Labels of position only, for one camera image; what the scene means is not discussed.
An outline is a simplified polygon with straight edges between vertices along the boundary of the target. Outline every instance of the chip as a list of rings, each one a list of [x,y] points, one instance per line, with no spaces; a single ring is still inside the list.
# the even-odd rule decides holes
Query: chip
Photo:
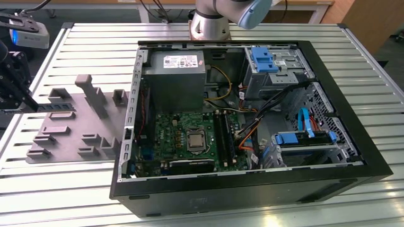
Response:
[[[190,148],[198,148],[202,147],[202,135],[201,134],[193,134],[188,136],[189,140],[189,147]]]

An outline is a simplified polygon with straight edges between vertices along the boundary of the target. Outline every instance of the ram slot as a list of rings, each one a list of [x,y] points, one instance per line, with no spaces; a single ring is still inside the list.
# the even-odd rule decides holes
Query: ram slot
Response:
[[[221,115],[221,122],[222,122],[222,129],[224,129],[224,133],[222,133],[222,137],[224,137],[224,143],[225,143],[225,155],[226,155],[226,161],[228,164],[232,166],[236,163],[236,150],[234,150],[234,142],[233,142],[233,136],[232,136],[232,131],[230,131],[230,127],[229,127],[229,120],[228,120],[228,116],[224,113]]]
[[[222,136],[222,124],[221,124],[221,113],[216,112],[213,114],[213,127],[214,127],[214,137],[216,137],[216,146],[217,146],[217,155],[220,166],[226,167],[228,159],[225,153],[225,142]]]

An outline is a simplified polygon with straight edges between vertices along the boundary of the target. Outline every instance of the metal mesh panel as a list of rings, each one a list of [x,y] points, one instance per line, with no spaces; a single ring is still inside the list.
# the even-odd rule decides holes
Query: metal mesh panel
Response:
[[[326,96],[318,83],[313,83],[309,87],[297,89],[290,92],[281,103],[286,118],[286,126],[290,131],[297,130],[297,113],[301,107],[305,107],[313,114],[313,118],[321,130],[333,131],[337,135],[338,143],[348,152],[348,155],[357,155],[356,149],[344,130],[338,118],[326,117],[326,113],[333,112],[333,108],[328,102]]]

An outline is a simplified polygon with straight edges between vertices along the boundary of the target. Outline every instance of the aluminum table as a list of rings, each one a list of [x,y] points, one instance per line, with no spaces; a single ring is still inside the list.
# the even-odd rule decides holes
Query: aluminum table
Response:
[[[0,225],[54,226],[366,226],[404,225],[404,94],[348,29],[336,25],[230,26],[234,40],[309,40],[366,128],[393,175],[320,203],[194,215],[137,218],[108,198],[113,162],[25,163],[44,114],[16,115],[0,141]],[[30,86],[52,88],[92,74],[102,92],[129,90],[138,40],[186,40],[185,24],[74,24],[61,29]]]

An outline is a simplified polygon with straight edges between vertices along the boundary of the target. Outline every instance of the cpu socket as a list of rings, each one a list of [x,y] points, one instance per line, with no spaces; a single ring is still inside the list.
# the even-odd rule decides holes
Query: cpu socket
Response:
[[[194,155],[206,151],[204,128],[189,128],[186,130],[186,151]]]

